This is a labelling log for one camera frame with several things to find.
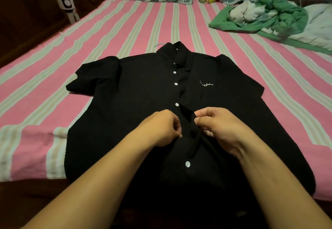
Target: forearm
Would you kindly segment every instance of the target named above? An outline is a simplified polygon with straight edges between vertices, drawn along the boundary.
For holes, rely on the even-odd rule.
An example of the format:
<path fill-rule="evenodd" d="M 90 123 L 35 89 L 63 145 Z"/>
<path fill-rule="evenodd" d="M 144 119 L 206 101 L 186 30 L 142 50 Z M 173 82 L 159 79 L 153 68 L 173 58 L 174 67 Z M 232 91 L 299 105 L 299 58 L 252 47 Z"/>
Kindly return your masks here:
<path fill-rule="evenodd" d="M 131 132 L 24 229 L 109 228 L 131 179 L 151 148 L 143 136 Z"/>
<path fill-rule="evenodd" d="M 239 162 L 270 228 L 332 228 L 330 218 L 258 137 L 245 146 Z"/>

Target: right hand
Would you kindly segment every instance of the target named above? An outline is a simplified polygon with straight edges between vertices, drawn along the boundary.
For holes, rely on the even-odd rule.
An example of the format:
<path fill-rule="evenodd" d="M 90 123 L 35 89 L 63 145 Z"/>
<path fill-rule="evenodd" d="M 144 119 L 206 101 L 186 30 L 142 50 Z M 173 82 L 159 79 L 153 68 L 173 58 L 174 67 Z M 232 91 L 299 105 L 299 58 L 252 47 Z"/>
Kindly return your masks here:
<path fill-rule="evenodd" d="M 227 109 L 207 107 L 197 110 L 195 115 L 195 123 L 202 128 L 202 132 L 216 138 L 220 146 L 236 158 L 243 154 L 250 139 L 258 138 L 254 131 Z"/>

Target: mattress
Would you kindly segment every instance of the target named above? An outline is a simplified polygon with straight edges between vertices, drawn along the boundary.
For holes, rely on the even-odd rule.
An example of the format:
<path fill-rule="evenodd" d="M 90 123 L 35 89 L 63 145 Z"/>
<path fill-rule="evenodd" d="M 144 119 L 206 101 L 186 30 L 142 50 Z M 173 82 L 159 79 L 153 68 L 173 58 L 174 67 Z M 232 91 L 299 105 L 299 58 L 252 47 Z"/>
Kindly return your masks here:
<path fill-rule="evenodd" d="M 92 98 L 65 86 L 83 64 L 155 52 L 181 41 L 189 50 L 225 54 L 265 87 L 263 100 L 298 144 L 332 200 L 332 57 L 256 34 L 207 27 L 224 7 L 106 0 L 64 32 L 0 69 L 0 181 L 65 178 L 68 129 Z"/>

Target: shirt collar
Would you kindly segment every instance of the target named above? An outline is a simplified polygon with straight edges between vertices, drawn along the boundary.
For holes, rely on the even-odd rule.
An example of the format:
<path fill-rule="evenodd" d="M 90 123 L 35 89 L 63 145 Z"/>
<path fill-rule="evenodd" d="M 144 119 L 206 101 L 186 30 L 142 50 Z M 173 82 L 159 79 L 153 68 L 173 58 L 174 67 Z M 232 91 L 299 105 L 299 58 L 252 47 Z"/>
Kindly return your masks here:
<path fill-rule="evenodd" d="M 161 55 L 169 62 L 185 67 L 187 71 L 190 71 L 191 66 L 193 65 L 192 52 L 189 51 L 180 41 L 175 44 L 166 43 L 157 51 L 157 54 Z"/>

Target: left hand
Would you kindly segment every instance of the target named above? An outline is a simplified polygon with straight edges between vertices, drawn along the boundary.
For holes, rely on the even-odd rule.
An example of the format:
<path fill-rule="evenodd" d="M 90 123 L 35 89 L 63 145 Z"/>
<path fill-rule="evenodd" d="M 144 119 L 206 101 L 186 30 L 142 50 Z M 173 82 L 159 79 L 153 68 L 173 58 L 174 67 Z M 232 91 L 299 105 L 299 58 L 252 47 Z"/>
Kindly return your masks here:
<path fill-rule="evenodd" d="M 153 146 L 164 147 L 182 137 L 179 118 L 170 110 L 154 112 L 145 118 L 136 130 L 149 139 Z"/>

